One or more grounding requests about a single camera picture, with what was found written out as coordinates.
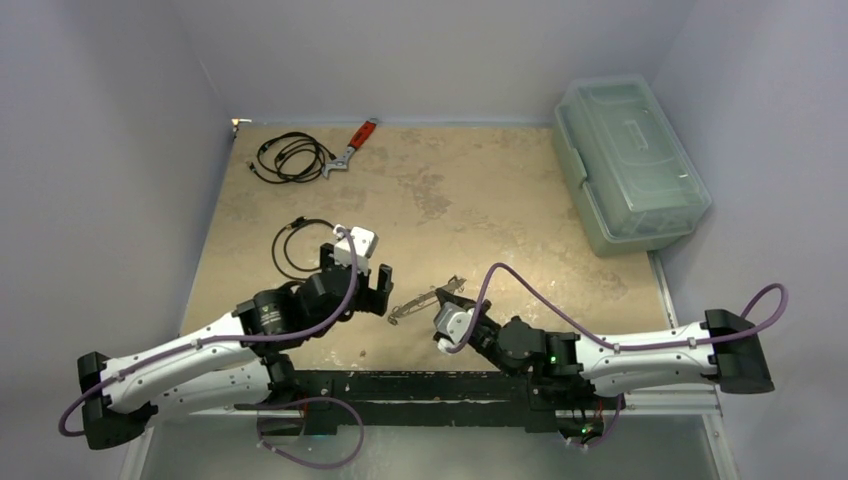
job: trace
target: tan work surface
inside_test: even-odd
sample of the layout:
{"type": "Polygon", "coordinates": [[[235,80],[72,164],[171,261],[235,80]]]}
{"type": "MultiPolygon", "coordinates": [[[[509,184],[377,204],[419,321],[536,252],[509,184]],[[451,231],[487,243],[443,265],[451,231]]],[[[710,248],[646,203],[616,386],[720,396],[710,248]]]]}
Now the tan work surface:
{"type": "MultiPolygon", "coordinates": [[[[476,298],[489,266],[502,261],[594,332],[665,328],[647,255],[600,259],[589,249],[549,129],[378,126],[349,171],[305,184],[269,185],[245,165],[262,143],[285,132],[309,133],[339,155],[355,130],[242,124],[183,333],[286,281],[271,262],[271,240],[298,216],[377,233],[372,269],[381,263],[394,269],[389,311],[454,274],[468,279],[462,295],[476,298]]],[[[266,154],[268,164],[278,150],[266,154]]],[[[297,171],[304,161],[292,160],[286,171],[297,171]]],[[[319,245],[334,241],[328,228],[310,226],[295,235],[289,253],[304,267],[316,266],[319,245]]],[[[281,244],[278,256],[286,269],[281,244]]],[[[371,286],[376,282],[375,272],[371,286]]],[[[487,298],[495,321],[519,315],[548,331],[572,330],[504,271],[495,274],[487,298]]],[[[287,353],[298,369],[494,369],[471,348],[453,356],[436,349],[437,311],[432,305],[401,318],[398,326],[357,313],[287,353]]]]}

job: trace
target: coiled black cable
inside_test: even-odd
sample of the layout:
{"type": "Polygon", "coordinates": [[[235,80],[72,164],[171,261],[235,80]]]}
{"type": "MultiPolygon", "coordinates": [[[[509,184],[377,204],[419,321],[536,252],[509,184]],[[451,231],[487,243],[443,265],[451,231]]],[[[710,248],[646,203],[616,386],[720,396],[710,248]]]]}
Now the coiled black cable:
{"type": "Polygon", "coordinates": [[[256,163],[254,162],[248,163],[247,166],[257,178],[265,183],[271,183],[274,185],[280,185],[283,183],[306,183],[320,177],[321,170],[324,168],[324,165],[328,161],[331,162],[335,159],[336,156],[333,155],[333,152],[329,151],[327,147],[322,145],[318,140],[315,140],[313,136],[307,135],[303,132],[289,132],[268,140],[259,147],[259,150],[256,151],[256,163],[259,164],[259,167],[261,167],[266,174],[273,175],[274,178],[267,178],[261,175],[259,170],[256,168],[256,163]],[[262,161],[262,156],[268,151],[268,149],[276,145],[277,142],[289,143],[287,143],[274,157],[274,164],[272,168],[262,161]],[[312,162],[300,172],[283,172],[283,167],[285,167],[286,162],[299,153],[311,153],[312,162]]]}
{"type": "Polygon", "coordinates": [[[289,275],[288,273],[286,273],[280,267],[280,263],[277,261],[277,241],[280,240],[280,237],[283,235],[283,232],[291,231],[288,234],[288,236],[286,237],[285,241],[283,241],[283,256],[286,258],[286,262],[288,262],[288,264],[291,265],[292,268],[294,268],[295,270],[297,270],[299,272],[303,272],[303,273],[317,272],[318,270],[321,269],[321,267],[314,267],[314,268],[299,267],[299,266],[295,265],[295,263],[292,261],[291,257],[289,256],[289,240],[291,240],[291,237],[294,236],[295,233],[303,230],[304,228],[306,228],[310,225],[324,225],[326,227],[330,227],[330,230],[332,230],[334,228],[332,223],[330,223],[330,222],[328,222],[324,219],[321,219],[321,218],[297,217],[296,219],[294,219],[293,222],[291,222],[288,225],[281,228],[277,232],[277,234],[274,235],[274,240],[271,242],[271,260],[273,260],[273,262],[274,262],[274,267],[276,267],[277,271],[280,272],[280,274],[282,274],[284,277],[288,278],[289,280],[293,280],[295,282],[304,282],[304,281],[306,281],[306,278],[295,277],[293,275],[289,275]]]}

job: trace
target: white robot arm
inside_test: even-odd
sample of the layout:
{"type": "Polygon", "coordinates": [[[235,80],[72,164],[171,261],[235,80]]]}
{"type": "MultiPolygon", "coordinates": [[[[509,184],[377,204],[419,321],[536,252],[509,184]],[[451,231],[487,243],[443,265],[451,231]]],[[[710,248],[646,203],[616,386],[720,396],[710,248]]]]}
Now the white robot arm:
{"type": "Polygon", "coordinates": [[[587,336],[545,332],[519,317],[501,326],[486,315],[488,301],[474,323],[473,300],[445,291],[437,291],[437,296],[442,305],[434,320],[439,350],[454,353],[466,339],[504,373],[537,379],[541,394],[565,388],[571,395],[582,390],[584,395],[615,397],[678,383],[718,384],[728,393],[774,389],[756,335],[708,343],[753,327],[726,310],[709,310],[704,322],[664,331],[587,336]]]}
{"type": "Polygon", "coordinates": [[[359,227],[335,231],[340,240],[321,246],[320,271],[302,284],[259,292],[211,324],[144,352],[80,357],[81,433],[89,447],[126,443],[148,426],[194,411],[268,401],[292,371],[280,352],[323,336],[355,311],[385,314],[391,267],[381,265],[376,289],[369,288],[377,236],[359,227]]]}

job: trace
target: plastic storage box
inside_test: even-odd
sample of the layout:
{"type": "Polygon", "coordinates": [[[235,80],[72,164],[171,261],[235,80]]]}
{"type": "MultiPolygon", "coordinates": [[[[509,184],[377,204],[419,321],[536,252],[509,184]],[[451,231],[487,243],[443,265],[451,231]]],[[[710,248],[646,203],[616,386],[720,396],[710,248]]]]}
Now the plastic storage box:
{"type": "Polygon", "coordinates": [[[692,233],[710,195],[641,75],[574,81],[554,116],[554,149],[596,255],[692,233]]]}

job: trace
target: metal wrench head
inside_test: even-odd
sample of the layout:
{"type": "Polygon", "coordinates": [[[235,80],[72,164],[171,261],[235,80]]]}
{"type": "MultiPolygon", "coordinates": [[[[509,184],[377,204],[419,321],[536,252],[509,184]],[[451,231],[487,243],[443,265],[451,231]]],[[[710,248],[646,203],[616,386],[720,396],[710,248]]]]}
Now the metal wrench head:
{"type": "Polygon", "coordinates": [[[330,178],[331,170],[347,170],[348,163],[350,163],[350,157],[353,156],[354,152],[356,152],[355,148],[347,147],[345,153],[342,154],[341,157],[335,160],[330,160],[324,164],[324,168],[321,169],[321,175],[323,175],[324,178],[330,178]]]}

